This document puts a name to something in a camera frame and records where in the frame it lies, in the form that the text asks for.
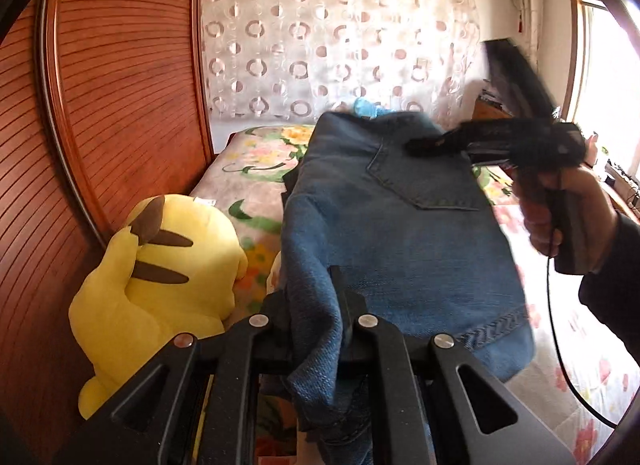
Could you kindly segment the dark sleeved right forearm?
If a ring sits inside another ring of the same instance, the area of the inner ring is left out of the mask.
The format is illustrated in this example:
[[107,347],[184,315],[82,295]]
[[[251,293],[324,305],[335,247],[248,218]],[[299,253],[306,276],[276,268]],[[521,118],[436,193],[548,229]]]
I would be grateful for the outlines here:
[[618,216],[611,248],[596,272],[582,278],[579,300],[639,362],[639,226]]

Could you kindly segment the person's right hand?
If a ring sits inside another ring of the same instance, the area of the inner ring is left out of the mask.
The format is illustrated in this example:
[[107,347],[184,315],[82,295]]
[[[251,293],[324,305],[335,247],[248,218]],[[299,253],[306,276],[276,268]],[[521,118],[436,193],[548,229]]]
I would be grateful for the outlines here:
[[520,168],[513,177],[529,241],[555,260],[555,270],[586,275],[602,266],[618,214],[596,175],[580,166],[552,173]]

